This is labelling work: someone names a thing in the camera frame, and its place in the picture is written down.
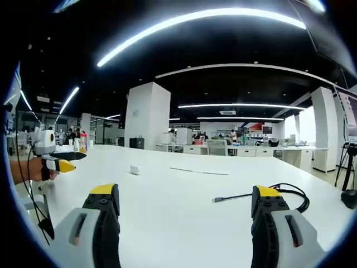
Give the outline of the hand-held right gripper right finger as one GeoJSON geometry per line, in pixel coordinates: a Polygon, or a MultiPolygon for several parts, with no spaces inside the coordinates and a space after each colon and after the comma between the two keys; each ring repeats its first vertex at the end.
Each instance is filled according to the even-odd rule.
{"type": "Polygon", "coordinates": [[[326,255],[317,231],[302,214],[310,205],[303,190],[256,185],[252,191],[251,267],[317,267],[326,255]]]}

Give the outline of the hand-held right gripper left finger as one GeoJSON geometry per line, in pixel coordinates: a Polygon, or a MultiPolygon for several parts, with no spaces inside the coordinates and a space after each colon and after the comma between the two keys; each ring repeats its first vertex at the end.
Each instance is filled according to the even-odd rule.
{"type": "Polygon", "coordinates": [[[119,215],[117,184],[90,191],[55,228],[51,251],[59,267],[121,267],[119,215]]]}

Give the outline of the person's left hand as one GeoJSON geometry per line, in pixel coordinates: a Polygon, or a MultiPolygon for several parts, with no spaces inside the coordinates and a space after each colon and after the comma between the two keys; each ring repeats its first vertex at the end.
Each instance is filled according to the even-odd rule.
{"type": "Polygon", "coordinates": [[[32,181],[54,180],[59,172],[50,170],[44,166],[44,161],[40,157],[32,158],[25,164],[26,179],[32,181]]]}

